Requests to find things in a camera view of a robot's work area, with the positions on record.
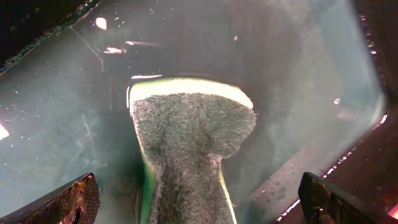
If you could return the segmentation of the green yellow sponge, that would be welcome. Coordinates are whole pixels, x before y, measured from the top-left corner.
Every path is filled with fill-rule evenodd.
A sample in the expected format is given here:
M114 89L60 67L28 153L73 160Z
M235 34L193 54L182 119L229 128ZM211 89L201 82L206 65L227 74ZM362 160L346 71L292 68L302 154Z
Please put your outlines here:
M133 84L129 109L145 165L141 223L235 223L221 162L256 125L237 86L199 78Z

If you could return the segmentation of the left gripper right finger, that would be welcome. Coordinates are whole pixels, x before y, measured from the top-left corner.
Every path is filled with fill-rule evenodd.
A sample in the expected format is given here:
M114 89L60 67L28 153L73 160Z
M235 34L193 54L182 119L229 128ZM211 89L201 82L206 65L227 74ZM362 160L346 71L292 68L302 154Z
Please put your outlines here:
M307 224L397 224L397 219L311 172L303 174L298 196Z

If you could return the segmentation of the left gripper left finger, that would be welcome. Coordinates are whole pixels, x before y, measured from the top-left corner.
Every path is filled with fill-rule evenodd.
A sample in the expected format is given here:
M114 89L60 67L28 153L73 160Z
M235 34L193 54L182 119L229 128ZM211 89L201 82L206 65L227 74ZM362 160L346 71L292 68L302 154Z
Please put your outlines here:
M86 173L1 217L1 224L94 224L99 207L95 176Z

